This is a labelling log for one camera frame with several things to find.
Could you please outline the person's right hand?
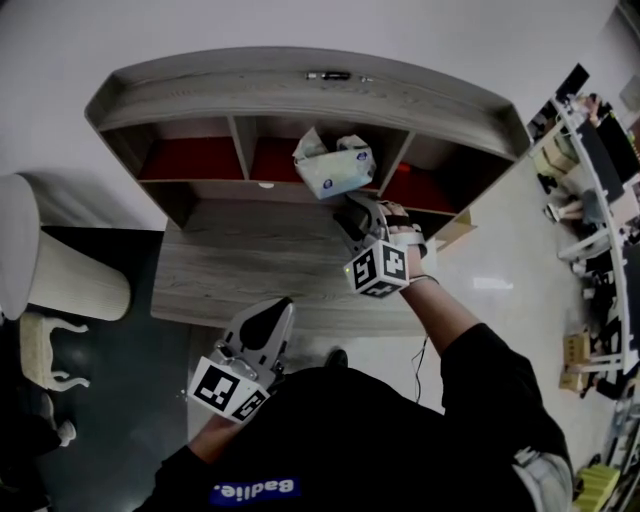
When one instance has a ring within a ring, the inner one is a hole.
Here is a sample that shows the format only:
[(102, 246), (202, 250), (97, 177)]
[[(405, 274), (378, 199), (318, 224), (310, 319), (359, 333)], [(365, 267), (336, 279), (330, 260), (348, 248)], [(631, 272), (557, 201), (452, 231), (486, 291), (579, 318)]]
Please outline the person's right hand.
[(398, 247), (417, 246), (424, 243), (420, 227), (414, 226), (403, 206), (391, 201), (380, 201), (378, 206), (386, 221), (391, 243)]

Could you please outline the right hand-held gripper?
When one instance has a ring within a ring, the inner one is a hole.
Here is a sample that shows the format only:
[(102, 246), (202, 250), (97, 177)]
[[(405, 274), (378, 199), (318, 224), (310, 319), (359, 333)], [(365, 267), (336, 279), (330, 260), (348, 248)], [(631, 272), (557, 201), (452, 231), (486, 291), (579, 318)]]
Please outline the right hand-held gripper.
[(333, 213), (342, 240), (352, 250), (346, 264), (346, 279), (352, 291), (372, 298), (386, 298), (408, 287), (410, 276), (408, 252), (428, 254), (426, 240), (417, 246), (398, 247), (389, 241), (386, 217), (379, 203), (367, 195), (349, 193), (346, 207)]

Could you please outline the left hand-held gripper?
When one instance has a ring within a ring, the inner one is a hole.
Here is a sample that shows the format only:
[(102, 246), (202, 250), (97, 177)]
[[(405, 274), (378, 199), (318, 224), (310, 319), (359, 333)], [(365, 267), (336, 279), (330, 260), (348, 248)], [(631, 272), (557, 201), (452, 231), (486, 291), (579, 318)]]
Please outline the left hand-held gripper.
[(293, 301), (285, 297), (236, 314), (212, 353), (200, 358), (188, 396), (229, 421), (246, 422), (284, 377), (282, 359), (295, 313)]

